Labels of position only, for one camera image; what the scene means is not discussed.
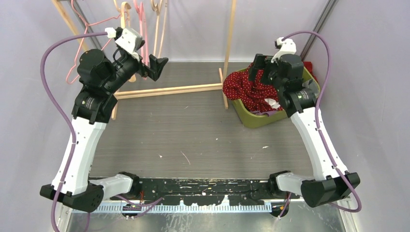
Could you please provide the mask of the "red polka dot skirt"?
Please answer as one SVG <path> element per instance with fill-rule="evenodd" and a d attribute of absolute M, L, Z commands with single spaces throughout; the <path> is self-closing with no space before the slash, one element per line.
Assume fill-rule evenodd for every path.
<path fill-rule="evenodd" d="M 260 82 L 264 70 L 258 70 L 253 81 L 249 80 L 251 63 L 245 70 L 235 71 L 229 74 L 224 82 L 222 91 L 229 100 L 241 100 L 245 108 L 250 112 L 265 113 L 281 111 L 278 92 L 270 85 Z"/>

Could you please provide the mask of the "pink wire hanger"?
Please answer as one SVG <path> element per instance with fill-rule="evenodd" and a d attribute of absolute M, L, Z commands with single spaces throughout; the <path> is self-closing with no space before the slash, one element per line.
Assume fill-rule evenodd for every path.
<path fill-rule="evenodd" d="M 91 23 L 91 22 L 89 22 L 88 19 L 86 19 L 86 15 L 82 11 L 82 9 L 81 9 L 81 7 L 80 7 L 77 0 L 70 0 L 70 5 L 71 5 L 71 8 L 74 11 L 75 15 L 80 20 L 80 23 L 82 23 L 82 26 L 84 26 L 84 32 L 83 32 L 84 34 L 93 33 L 94 31 L 92 30 L 92 27 L 95 26 L 95 25 L 100 25 L 100 24 L 106 23 L 110 20 L 118 20 L 119 18 L 121 18 L 121 13 L 117 12 L 116 16 L 112 16 L 112 17 L 106 18 L 104 20 L 100 20 L 100 21 L 96 21 L 96 22 Z M 77 66 L 77 62 L 79 60 L 80 52 L 81 51 L 86 52 L 86 51 L 89 50 L 89 47 L 85 43 L 85 39 L 86 38 L 77 39 L 78 42 L 79 42 L 79 47 L 78 47 L 78 50 L 77 50 L 76 55 L 74 57 L 73 66 L 68 71 L 66 79 L 65 79 L 66 83 L 69 84 L 69 85 L 75 83 L 77 81 L 77 79 L 79 78 L 79 75 L 77 74 L 77 76 L 72 79 L 72 73 L 74 72 L 74 69 Z"/>

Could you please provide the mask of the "wooden hanger of red skirt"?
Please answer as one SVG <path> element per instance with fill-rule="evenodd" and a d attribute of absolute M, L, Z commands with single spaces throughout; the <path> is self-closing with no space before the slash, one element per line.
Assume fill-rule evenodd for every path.
<path fill-rule="evenodd" d="M 151 0 L 151 9 L 156 14 L 155 34 L 154 34 L 154 46 L 153 55 L 160 57 L 163 48 L 163 41 L 165 36 L 165 27 L 167 22 L 167 0 Z"/>

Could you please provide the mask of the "pink hanger of grey skirt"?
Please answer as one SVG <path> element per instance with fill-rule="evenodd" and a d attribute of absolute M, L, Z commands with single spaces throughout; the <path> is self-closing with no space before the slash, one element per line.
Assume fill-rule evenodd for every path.
<path fill-rule="evenodd" d="M 137 0 L 133 0 L 133 4 L 138 14 L 140 34 L 143 36 L 143 39 L 145 41 L 145 44 L 141 48 L 141 56 L 143 57 L 144 64 L 148 65 L 149 64 L 149 58 L 148 58 L 149 52 L 148 52 L 146 13 L 144 9 L 144 4 L 142 2 L 138 3 Z"/>

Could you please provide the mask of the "grey skirt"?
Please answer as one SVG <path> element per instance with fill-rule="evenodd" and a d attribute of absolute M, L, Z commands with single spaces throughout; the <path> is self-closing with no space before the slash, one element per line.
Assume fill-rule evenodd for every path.
<path fill-rule="evenodd" d="M 320 88 L 320 85 L 317 83 L 317 81 L 314 78 L 313 79 L 310 78 L 310 79 L 306 80 L 302 84 L 302 86 L 304 88 L 309 88 L 313 92 L 315 97 L 318 98 L 318 96 L 320 94 L 320 91 L 321 91 L 321 88 Z"/>

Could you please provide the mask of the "purple skirt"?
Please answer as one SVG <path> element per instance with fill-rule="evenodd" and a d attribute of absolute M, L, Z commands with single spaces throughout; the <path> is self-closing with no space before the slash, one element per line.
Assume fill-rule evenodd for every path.
<path fill-rule="evenodd" d="M 273 111 L 265 111 L 265 112 L 252 111 L 251 113 L 254 114 L 254 115 L 257 115 L 257 116 L 272 116 L 272 115 L 274 115 L 275 113 L 277 113 L 277 111 L 276 111 L 276 110 L 273 110 Z"/>

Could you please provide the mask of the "wooden hanger of purple skirt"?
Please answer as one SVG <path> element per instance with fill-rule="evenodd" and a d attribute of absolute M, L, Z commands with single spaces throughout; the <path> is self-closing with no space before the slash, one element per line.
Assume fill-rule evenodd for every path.
<path fill-rule="evenodd" d="M 132 8 L 131 5 L 125 1 L 123 1 L 121 5 L 119 6 L 118 11 L 121 13 L 121 18 L 120 18 L 121 28 L 125 28 L 125 27 L 131 28 L 131 13 L 130 13 L 131 8 Z"/>

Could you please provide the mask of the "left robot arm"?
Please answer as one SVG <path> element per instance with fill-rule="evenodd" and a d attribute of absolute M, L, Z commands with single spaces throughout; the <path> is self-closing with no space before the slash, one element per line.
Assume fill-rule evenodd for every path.
<path fill-rule="evenodd" d="M 82 88 L 74 100 L 73 117 L 69 120 L 73 134 L 55 178 L 40 189 L 42 197 L 88 213 L 112 197 L 124 195 L 130 200 L 139 197 L 141 184 L 137 175 L 119 172 L 112 177 L 91 180 L 89 172 L 98 141 L 117 104 L 115 92 L 135 74 L 158 80 L 167 62 L 168 58 L 150 55 L 149 65 L 145 65 L 122 48 L 114 52 L 113 60 L 99 49 L 81 55 L 77 71 Z"/>

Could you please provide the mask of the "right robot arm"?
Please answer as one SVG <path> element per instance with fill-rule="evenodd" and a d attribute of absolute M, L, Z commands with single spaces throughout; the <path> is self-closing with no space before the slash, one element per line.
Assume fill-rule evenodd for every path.
<path fill-rule="evenodd" d="M 279 104 L 297 128 L 313 168 L 312 177 L 303 177 L 290 171 L 271 174 L 268 191 L 276 199 L 286 192 L 302 196 L 310 207 L 335 205 L 347 198 L 360 184 L 358 173 L 351 173 L 341 161 L 331 142 L 319 110 L 315 92 L 304 86 L 304 64 L 298 55 L 285 54 L 279 58 L 256 54 L 249 80 L 254 81 L 259 70 L 260 82 L 273 86 Z"/>

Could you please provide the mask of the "wooden clothes rack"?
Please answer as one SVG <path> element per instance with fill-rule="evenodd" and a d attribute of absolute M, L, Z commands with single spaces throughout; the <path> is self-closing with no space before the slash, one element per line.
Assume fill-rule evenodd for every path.
<path fill-rule="evenodd" d="M 59 12 L 60 16 L 66 22 L 66 10 L 64 9 L 61 0 L 52 0 L 51 1 L 57 11 Z M 116 10 L 118 11 L 117 1 L 114 0 L 114 5 Z M 226 78 L 227 68 L 228 68 L 228 61 L 229 55 L 231 51 L 231 44 L 232 44 L 232 35 L 233 35 L 233 28 L 234 28 L 234 15 L 236 10 L 236 0 L 231 1 L 231 12 L 230 12 L 230 23 L 229 23 L 229 31 L 228 31 L 228 41 L 227 41 L 227 48 L 226 48 L 226 55 L 224 60 L 223 70 L 219 68 L 219 75 L 220 75 L 220 83 L 218 84 L 206 84 L 206 85 L 193 85 L 193 86 L 182 86 L 182 87 L 167 87 L 167 88 L 157 88 L 157 89 L 148 89 L 148 90 L 135 90 L 135 91 L 117 91 L 115 93 L 116 97 L 119 97 L 118 100 L 122 99 L 132 99 L 132 98 L 140 98 L 140 97 L 151 97 L 151 96 L 160 96 L 160 95 L 171 95 L 171 94 L 181 94 L 181 93 L 191 93 L 191 92 L 202 92 L 202 91 L 212 91 L 212 90 L 222 90 L 223 82 Z M 117 104 L 114 106 L 111 118 L 113 120 L 116 119 L 117 116 Z"/>

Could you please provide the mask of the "olive green plastic basket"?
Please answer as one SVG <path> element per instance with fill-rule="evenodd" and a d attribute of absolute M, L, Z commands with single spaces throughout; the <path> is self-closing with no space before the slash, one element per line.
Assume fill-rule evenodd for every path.
<path fill-rule="evenodd" d="M 298 91 L 277 91 L 279 104 L 283 110 L 272 116 L 257 116 L 248 111 L 241 100 L 234 100 L 233 106 L 241 120 L 247 128 L 259 128 L 273 122 L 291 117 L 295 113 L 302 113 L 306 109 L 314 109 L 317 98 L 309 88 L 302 88 Z"/>

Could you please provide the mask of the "metal corner rail left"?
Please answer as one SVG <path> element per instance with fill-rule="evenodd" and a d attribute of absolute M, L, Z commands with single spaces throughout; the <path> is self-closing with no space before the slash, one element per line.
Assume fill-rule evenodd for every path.
<path fill-rule="evenodd" d="M 92 28 L 93 27 L 92 24 L 94 23 L 89 22 L 86 14 L 84 13 L 79 3 L 80 0 L 65 0 L 65 1 L 67 2 L 65 3 L 65 5 L 67 5 L 67 7 L 68 6 L 70 7 L 70 10 L 72 11 L 72 15 L 73 15 L 71 17 L 69 16 L 69 13 L 66 13 L 67 15 L 66 24 L 67 24 L 67 27 L 70 29 L 70 31 L 73 33 L 73 35 L 77 35 L 80 32 L 80 30 L 78 29 L 78 25 L 74 23 L 73 18 L 75 18 L 78 21 L 77 24 L 81 26 L 83 31 L 86 30 L 86 33 L 88 32 L 93 33 L 94 29 Z M 91 42 L 93 48 L 98 48 L 98 49 L 103 48 L 102 44 L 96 37 L 89 38 L 88 40 Z M 89 46 L 87 45 L 87 42 L 85 42 L 86 39 L 84 39 L 83 41 L 82 39 L 78 39 L 77 41 L 78 41 L 80 48 L 82 48 L 84 51 L 89 50 Z"/>

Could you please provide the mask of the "metal corner rail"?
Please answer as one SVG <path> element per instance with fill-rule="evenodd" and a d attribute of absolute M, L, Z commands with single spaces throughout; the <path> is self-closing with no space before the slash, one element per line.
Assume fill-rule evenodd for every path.
<path fill-rule="evenodd" d="M 326 4 L 324 6 L 324 9 L 322 10 L 314 28 L 313 31 L 316 33 L 320 33 L 321 30 L 323 29 L 324 25 L 326 24 L 328 18 L 330 17 L 332 11 L 335 9 L 337 6 L 339 0 L 327 0 Z M 311 50 L 314 42 L 315 42 L 315 36 L 314 35 L 309 35 L 308 40 L 302 49 L 301 52 L 301 58 L 302 60 L 305 60 L 309 51 Z"/>
<path fill-rule="evenodd" d="M 65 1 L 67 2 L 65 3 L 65 5 L 67 5 L 67 7 L 68 6 L 70 7 L 70 10 L 72 11 L 72 15 L 73 15 L 71 17 L 69 16 L 69 13 L 66 13 L 67 15 L 66 24 L 67 24 L 67 27 L 70 29 L 70 31 L 73 33 L 73 35 L 77 35 L 80 32 L 80 30 L 78 29 L 78 25 L 74 23 L 73 18 L 75 18 L 78 21 L 77 24 L 81 26 L 83 31 L 86 30 L 86 33 L 88 32 L 93 33 L 94 29 L 92 28 L 93 27 L 92 24 L 94 23 L 89 22 L 86 14 L 84 13 L 79 3 L 80 0 L 65 0 Z M 102 44 L 96 37 L 89 38 L 88 40 L 91 42 L 93 48 L 98 48 L 98 49 L 103 48 Z M 89 46 L 87 45 L 87 42 L 85 42 L 86 39 L 84 39 L 83 41 L 82 39 L 78 39 L 77 41 L 78 41 L 80 48 L 82 48 L 84 51 L 89 50 Z"/>

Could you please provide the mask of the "metal corner rail right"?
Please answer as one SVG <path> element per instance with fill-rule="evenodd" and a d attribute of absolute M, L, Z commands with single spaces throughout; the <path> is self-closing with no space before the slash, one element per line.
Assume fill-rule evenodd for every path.
<path fill-rule="evenodd" d="M 326 4 L 324 6 L 324 9 L 322 10 L 314 28 L 313 31 L 316 33 L 320 33 L 321 30 L 323 29 L 324 25 L 326 24 L 328 18 L 330 17 L 332 11 L 335 9 L 337 6 L 339 0 L 327 0 Z M 311 50 L 314 42 L 315 42 L 315 36 L 314 35 L 309 35 L 308 40 L 302 49 L 301 52 L 301 58 L 302 60 L 305 60 L 309 51 Z"/>

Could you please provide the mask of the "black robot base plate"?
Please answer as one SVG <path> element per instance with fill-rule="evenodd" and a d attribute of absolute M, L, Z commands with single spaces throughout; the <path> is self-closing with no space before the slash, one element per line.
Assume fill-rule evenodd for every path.
<path fill-rule="evenodd" d="M 123 193 L 128 201 L 175 206 L 217 206 L 224 199 L 229 206 L 256 206 L 286 200 L 286 193 L 274 193 L 266 179 L 141 178 L 138 189 Z"/>

